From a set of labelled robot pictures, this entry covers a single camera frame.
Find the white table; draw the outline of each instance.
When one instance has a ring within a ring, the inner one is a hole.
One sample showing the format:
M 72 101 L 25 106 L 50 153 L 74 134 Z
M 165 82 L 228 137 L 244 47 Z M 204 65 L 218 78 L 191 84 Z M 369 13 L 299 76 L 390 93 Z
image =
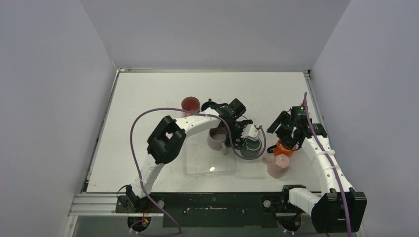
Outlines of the white table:
M 183 98 L 197 97 L 201 104 L 211 98 L 230 103 L 238 98 L 247 108 L 245 116 L 265 131 L 282 110 L 299 105 L 308 87 L 303 73 L 120 73 L 112 102 L 89 172 L 88 193 L 114 193 L 137 177 L 129 147 L 129 131 L 142 112 L 157 107 L 180 107 Z M 310 96 L 307 98 L 311 118 L 317 122 Z M 158 111 L 140 119 L 134 130 L 134 147 L 138 163 L 144 162 L 147 138 L 162 117 L 181 117 L 177 112 Z M 276 143 L 267 134 L 268 145 Z M 291 167 L 280 179 L 266 172 L 259 158 L 245 161 L 237 157 L 237 172 L 224 176 L 185 177 L 182 157 L 167 164 L 156 180 L 154 192 L 277 192 L 285 184 L 303 184 L 310 191 L 320 186 L 303 150 L 291 157 Z

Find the transparent tray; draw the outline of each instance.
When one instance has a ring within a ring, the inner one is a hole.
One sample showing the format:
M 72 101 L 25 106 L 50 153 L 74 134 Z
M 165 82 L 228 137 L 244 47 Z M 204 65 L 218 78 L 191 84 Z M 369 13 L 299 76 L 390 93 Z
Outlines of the transparent tray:
M 215 151 L 207 145 L 207 132 L 188 137 L 180 150 L 180 169 L 186 177 L 204 175 L 234 175 L 237 172 L 236 158 L 231 150 L 227 154 Z

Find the bolt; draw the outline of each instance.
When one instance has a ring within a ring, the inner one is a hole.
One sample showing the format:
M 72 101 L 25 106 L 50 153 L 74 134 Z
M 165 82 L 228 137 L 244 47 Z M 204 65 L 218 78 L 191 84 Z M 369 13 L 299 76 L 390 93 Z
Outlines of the bolt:
M 266 208 L 270 207 L 271 206 L 271 201 L 269 201 L 269 200 L 263 201 L 263 206 L 266 207 Z
M 164 206 L 165 206 L 165 202 L 164 202 L 163 200 L 158 201 L 158 202 L 157 202 L 157 204 L 158 204 L 160 207 L 164 207 Z

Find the white wall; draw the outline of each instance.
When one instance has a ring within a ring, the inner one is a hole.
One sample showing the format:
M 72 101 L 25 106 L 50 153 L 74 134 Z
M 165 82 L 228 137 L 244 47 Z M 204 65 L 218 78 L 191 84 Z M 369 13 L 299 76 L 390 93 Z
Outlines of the white wall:
M 349 0 L 81 0 L 117 67 L 311 69 Z
M 352 0 L 311 76 L 369 236 L 417 236 L 419 1 Z
M 0 73 L 0 235 L 59 236 L 115 69 L 78 0 L 2 0 Z

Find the gray mug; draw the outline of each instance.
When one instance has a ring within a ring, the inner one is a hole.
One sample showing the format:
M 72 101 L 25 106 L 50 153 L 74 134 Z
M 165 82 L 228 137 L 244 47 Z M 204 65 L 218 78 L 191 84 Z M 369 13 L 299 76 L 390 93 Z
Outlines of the gray mug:
M 227 154 L 227 147 L 225 146 L 226 139 L 227 134 L 224 128 L 212 128 L 209 130 L 207 143 L 211 149 L 221 151 L 221 153 L 225 155 Z

